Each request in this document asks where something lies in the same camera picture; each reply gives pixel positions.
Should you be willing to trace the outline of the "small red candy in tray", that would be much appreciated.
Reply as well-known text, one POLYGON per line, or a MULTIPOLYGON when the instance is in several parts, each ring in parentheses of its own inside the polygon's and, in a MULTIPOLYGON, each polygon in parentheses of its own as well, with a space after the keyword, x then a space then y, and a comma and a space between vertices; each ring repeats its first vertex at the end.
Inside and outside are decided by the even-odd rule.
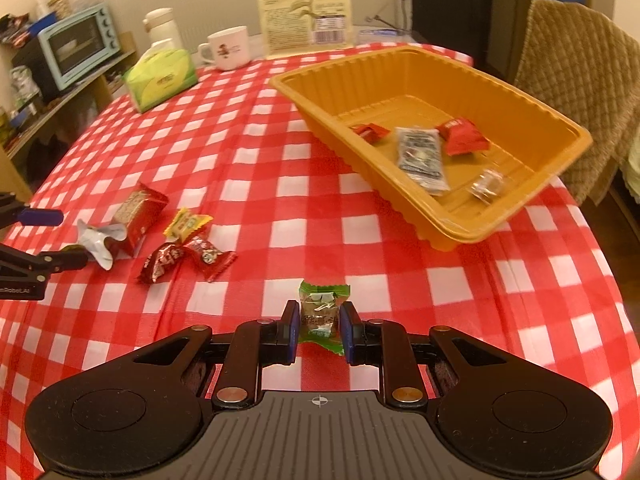
POLYGON ((369 122, 368 124, 358 124, 350 127, 360 139, 365 140, 369 144, 377 144, 390 135, 390 129, 386 129, 380 125, 369 122))

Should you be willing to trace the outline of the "orange plastic tray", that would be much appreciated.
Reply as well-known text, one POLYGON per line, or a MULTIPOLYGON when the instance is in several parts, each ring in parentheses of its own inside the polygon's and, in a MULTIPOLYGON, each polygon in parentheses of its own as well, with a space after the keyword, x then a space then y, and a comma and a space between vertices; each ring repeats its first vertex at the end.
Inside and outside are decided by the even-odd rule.
POLYGON ((274 76, 309 131, 390 202, 437 250, 486 240, 590 147, 590 133, 552 107, 475 68, 402 46, 274 76), (447 191, 432 195, 398 166, 401 130, 465 118, 488 140, 442 155, 447 191))

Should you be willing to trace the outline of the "yellow wrapped candy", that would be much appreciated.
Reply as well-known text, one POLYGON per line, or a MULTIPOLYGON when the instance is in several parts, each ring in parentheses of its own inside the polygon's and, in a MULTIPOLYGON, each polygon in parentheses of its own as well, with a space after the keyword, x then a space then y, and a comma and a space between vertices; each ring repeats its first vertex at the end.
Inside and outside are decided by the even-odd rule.
POLYGON ((213 217, 209 214, 197 214, 189 208, 180 208, 163 234, 168 242, 183 243, 212 221, 213 217))

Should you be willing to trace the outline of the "red white checkered tablecloth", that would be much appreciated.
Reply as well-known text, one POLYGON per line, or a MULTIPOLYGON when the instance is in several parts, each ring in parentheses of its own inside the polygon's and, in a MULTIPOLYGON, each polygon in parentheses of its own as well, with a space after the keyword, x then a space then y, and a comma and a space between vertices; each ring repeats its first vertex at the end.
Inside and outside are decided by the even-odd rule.
POLYGON ((35 192, 36 207, 61 209, 65 220, 13 229, 6 241, 26 252, 72 244, 78 220, 107 224, 139 182, 169 203, 137 253, 120 255, 112 270, 56 274, 43 300, 2 304, 2 477, 39 474, 24 417, 43 388, 186 326, 228 333, 275 318, 306 281, 349 285, 363 316, 413 333, 449 325, 593 388, 614 424, 600 471, 620 478, 639 446, 639 348, 564 185, 553 181, 484 242, 438 252, 270 87, 272 76, 303 65, 204 70, 195 87, 146 114, 120 98, 35 192), (208 282, 183 249, 157 283, 140 283, 180 208, 212 216, 194 234, 238 258, 208 282))

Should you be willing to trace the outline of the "quilted beige chair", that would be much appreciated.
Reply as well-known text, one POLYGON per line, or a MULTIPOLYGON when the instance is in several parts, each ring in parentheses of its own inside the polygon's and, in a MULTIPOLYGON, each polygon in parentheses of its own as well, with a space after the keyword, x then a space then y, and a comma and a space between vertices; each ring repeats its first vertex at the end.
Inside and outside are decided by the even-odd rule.
POLYGON ((514 86, 589 131, 592 144, 561 179, 600 203, 639 137, 639 43, 576 2, 533 0, 514 86))

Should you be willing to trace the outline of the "red snack packet in tray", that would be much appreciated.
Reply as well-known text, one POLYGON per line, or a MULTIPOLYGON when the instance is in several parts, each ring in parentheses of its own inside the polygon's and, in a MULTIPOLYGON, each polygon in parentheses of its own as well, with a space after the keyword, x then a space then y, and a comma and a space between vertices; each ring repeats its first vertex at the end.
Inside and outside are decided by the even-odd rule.
POLYGON ((490 143, 477 129, 474 122, 464 117, 454 118, 436 127, 445 141, 445 151, 450 157, 488 151, 490 143))

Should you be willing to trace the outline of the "white ceramic mug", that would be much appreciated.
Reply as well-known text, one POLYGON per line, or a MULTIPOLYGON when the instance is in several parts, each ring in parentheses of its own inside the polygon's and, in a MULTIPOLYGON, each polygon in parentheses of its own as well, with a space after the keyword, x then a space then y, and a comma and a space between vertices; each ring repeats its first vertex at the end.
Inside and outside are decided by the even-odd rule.
POLYGON ((205 44, 198 46, 198 56, 204 64, 223 72, 244 67, 252 59, 247 27, 235 26, 214 32, 205 44))

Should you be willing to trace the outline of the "green tissue box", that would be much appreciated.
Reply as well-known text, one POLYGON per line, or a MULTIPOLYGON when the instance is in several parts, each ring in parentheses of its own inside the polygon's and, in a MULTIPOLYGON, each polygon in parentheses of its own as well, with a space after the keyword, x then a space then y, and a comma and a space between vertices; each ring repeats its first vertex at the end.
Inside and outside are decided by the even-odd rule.
POLYGON ((190 53, 174 40, 153 42, 124 75, 134 109, 143 114, 198 83, 190 53))

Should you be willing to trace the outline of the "sunflower seed bag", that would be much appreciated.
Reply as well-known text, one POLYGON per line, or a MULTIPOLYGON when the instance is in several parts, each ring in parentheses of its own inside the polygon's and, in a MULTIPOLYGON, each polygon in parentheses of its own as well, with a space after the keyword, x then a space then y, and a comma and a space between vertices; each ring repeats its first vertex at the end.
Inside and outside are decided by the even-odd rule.
POLYGON ((265 56, 284 58, 354 44, 350 0, 257 0, 265 56))

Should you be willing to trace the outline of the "light blue toaster oven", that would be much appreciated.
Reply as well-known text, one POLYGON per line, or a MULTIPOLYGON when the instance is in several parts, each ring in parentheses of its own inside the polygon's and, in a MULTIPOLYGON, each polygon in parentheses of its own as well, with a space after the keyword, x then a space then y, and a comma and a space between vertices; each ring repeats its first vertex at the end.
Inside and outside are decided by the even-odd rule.
POLYGON ((11 60, 27 67, 44 102, 51 102, 120 52, 111 12, 105 3, 40 30, 11 60))

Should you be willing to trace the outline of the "dark red candy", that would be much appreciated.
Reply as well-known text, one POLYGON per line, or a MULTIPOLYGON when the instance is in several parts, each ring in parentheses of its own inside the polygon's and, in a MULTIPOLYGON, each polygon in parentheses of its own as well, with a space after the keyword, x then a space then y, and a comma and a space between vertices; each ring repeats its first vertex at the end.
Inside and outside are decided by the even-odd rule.
POLYGON ((206 236, 194 234, 183 244, 184 251, 194 260, 208 282, 216 281, 238 256, 231 250, 218 249, 206 236))
POLYGON ((155 284, 169 273, 184 256, 183 248, 176 242, 168 242, 155 249, 145 259, 138 281, 143 284, 155 284))

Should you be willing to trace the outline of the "green snack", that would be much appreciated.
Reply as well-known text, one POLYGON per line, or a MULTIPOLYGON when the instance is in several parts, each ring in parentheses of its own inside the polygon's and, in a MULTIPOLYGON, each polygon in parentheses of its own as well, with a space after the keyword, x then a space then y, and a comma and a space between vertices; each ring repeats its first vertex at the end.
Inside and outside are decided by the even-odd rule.
POLYGON ((338 356, 344 356, 340 335, 340 307, 349 300, 350 286, 315 285, 302 281, 298 288, 300 329, 298 340, 318 344, 338 356))

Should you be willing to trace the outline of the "large red snack packet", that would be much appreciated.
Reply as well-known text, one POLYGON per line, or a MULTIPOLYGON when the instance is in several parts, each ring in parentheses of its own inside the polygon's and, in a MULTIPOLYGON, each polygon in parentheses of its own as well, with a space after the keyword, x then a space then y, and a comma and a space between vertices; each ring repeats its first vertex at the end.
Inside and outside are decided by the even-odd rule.
POLYGON ((124 252, 132 257, 146 232, 168 205, 168 196, 139 182, 118 208, 109 224, 96 228, 78 220, 77 244, 105 271, 124 252))

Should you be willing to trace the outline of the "grey snack packet in tray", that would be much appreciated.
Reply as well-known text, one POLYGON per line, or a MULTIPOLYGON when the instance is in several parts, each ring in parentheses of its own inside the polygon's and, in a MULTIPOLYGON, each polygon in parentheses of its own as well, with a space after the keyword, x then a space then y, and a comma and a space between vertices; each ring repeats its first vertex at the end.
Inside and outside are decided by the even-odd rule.
POLYGON ((440 135, 436 129, 397 128, 397 166, 427 193, 450 190, 442 162, 440 135))

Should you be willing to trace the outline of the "clear wrapped candy in tray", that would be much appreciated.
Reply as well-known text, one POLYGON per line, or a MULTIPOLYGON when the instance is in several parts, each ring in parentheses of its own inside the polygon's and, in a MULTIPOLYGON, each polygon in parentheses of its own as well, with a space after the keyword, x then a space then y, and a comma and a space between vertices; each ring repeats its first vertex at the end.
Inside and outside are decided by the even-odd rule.
POLYGON ((472 196, 485 204, 491 204, 502 195, 506 186, 506 178, 495 169, 486 168, 471 184, 472 196))

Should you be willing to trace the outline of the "wooden shelf unit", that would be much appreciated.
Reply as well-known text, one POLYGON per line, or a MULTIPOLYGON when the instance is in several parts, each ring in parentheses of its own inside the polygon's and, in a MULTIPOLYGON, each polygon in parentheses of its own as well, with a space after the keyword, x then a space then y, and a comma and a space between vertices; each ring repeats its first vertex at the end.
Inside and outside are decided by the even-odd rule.
POLYGON ((101 114, 111 105, 116 96, 124 92, 122 75, 137 62, 140 54, 134 34, 127 30, 118 34, 119 54, 116 54, 90 73, 69 92, 46 106, 44 113, 28 123, 9 143, 8 149, 1 149, 1 189, 14 193, 24 200, 31 198, 36 186, 27 179, 28 152, 35 140, 48 144, 52 136, 72 145, 92 123, 82 118, 89 112, 101 114))

